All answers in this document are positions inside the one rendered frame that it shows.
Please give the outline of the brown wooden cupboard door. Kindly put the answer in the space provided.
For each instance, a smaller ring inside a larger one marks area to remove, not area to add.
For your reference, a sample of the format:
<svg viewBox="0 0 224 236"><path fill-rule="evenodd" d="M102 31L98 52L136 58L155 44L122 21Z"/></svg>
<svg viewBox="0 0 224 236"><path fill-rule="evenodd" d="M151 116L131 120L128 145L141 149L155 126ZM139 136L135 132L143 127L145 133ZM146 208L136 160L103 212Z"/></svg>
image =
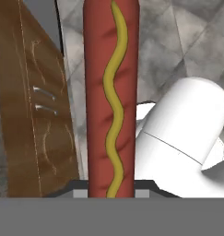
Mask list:
<svg viewBox="0 0 224 236"><path fill-rule="evenodd" d="M18 0L18 7L40 190L46 196L79 178L64 57L23 0ZM33 86L49 91L56 101L35 94ZM35 111L36 104L57 110L58 115L41 115Z"/></svg>

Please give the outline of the brown wooden drawer front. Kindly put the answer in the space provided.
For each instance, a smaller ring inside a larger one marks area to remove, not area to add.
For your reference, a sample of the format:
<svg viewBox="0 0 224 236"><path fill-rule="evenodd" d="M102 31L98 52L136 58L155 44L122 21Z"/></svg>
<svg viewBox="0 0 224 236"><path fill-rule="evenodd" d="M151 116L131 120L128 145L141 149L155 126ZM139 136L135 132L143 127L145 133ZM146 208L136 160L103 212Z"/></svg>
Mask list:
<svg viewBox="0 0 224 236"><path fill-rule="evenodd" d="M0 197L39 197L19 7L0 0Z"/></svg>

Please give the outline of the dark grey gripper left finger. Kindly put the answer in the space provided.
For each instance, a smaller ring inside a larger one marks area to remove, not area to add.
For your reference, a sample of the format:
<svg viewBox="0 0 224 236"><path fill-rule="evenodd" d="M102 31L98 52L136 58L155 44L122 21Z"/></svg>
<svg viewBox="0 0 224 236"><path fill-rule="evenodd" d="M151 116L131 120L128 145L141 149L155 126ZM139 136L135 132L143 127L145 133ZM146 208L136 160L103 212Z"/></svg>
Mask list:
<svg viewBox="0 0 224 236"><path fill-rule="evenodd" d="M74 180L69 181L63 188L46 195L46 198L87 198L88 197L88 181Z"/></svg>

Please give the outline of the white rounded cylinder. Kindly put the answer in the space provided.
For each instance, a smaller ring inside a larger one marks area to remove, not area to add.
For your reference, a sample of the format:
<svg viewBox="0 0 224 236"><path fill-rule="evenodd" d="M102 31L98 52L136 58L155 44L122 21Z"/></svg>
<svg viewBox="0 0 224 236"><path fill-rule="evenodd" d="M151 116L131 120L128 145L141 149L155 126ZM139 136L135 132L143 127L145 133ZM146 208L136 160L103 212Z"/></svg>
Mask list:
<svg viewBox="0 0 224 236"><path fill-rule="evenodd" d="M176 81L147 114L136 138L135 178L179 197L224 198L224 162L202 173L224 126L224 90L201 77Z"/></svg>

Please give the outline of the hot dog with mustard line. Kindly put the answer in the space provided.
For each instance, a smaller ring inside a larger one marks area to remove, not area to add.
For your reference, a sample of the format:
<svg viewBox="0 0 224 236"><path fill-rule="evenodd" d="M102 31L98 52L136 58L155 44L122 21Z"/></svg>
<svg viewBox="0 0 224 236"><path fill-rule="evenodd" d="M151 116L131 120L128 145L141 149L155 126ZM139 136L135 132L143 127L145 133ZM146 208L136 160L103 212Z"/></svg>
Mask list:
<svg viewBox="0 0 224 236"><path fill-rule="evenodd" d="M118 198L134 195L136 146L136 90L139 39L138 0L85 0L83 32L88 140L88 195L104 197L113 179L113 166L105 150L105 138L112 124L102 76L116 46L117 29L111 3L116 3L126 21L128 45L116 73L114 86L124 106L124 122L117 138L117 151L124 166Z"/></svg>

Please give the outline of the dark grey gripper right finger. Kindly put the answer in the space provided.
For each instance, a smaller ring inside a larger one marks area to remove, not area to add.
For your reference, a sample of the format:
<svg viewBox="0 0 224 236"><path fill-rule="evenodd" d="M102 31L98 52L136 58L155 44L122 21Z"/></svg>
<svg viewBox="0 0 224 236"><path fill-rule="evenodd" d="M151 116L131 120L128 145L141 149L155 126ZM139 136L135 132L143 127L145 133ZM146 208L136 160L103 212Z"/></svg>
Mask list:
<svg viewBox="0 0 224 236"><path fill-rule="evenodd" d="M177 198L177 195L159 189L156 183L152 180L135 180L134 187L136 190L149 190L164 197Z"/></svg>

